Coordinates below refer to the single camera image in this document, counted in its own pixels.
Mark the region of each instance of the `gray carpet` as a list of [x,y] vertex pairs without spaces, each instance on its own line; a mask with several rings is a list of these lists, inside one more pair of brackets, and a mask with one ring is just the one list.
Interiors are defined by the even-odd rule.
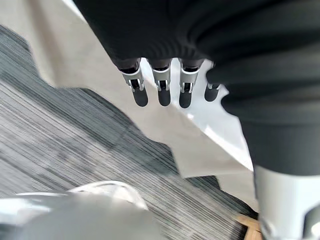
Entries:
[[214,176],[182,179],[170,148],[145,137],[102,97],[46,84],[27,43],[1,26],[0,169],[1,197],[102,180],[129,183],[170,240],[243,239],[233,216],[256,217]]

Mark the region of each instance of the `wooden object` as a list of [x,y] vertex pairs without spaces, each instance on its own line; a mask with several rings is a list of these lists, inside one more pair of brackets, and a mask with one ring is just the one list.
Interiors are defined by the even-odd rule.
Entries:
[[260,225],[257,220],[241,214],[236,217],[236,220],[248,227],[244,240],[262,240]]

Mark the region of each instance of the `black rubber fingertip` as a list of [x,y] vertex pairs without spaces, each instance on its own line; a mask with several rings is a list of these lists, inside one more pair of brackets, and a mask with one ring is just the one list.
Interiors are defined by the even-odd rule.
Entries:
[[204,99],[207,102],[213,102],[218,96],[219,90],[216,88],[208,88],[208,85],[205,88]]
[[145,88],[142,91],[140,91],[139,88],[136,88],[133,92],[133,97],[136,104],[140,107],[144,107],[148,104],[148,95]]
[[168,106],[171,101],[170,90],[162,89],[161,91],[158,91],[158,99],[162,106]]
[[179,96],[179,104],[180,107],[182,107],[183,109],[186,109],[187,107],[190,106],[191,104],[191,93],[189,92],[180,92],[180,96]]

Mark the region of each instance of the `striped carpet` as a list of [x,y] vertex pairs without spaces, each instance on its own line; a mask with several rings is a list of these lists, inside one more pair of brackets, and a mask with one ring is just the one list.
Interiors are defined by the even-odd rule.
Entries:
[[118,180],[139,190],[169,240],[238,240],[256,217],[214,176],[182,179],[170,148],[87,89],[55,89],[27,43],[0,26],[0,197]]

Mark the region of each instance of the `robotic hand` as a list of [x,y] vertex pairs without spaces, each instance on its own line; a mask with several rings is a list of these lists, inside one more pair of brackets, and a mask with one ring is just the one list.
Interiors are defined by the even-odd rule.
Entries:
[[320,238],[320,1],[74,0],[139,106],[147,58],[159,102],[170,103],[170,63],[181,62],[187,108],[203,59],[205,98],[219,84],[240,119],[254,165],[264,239]]

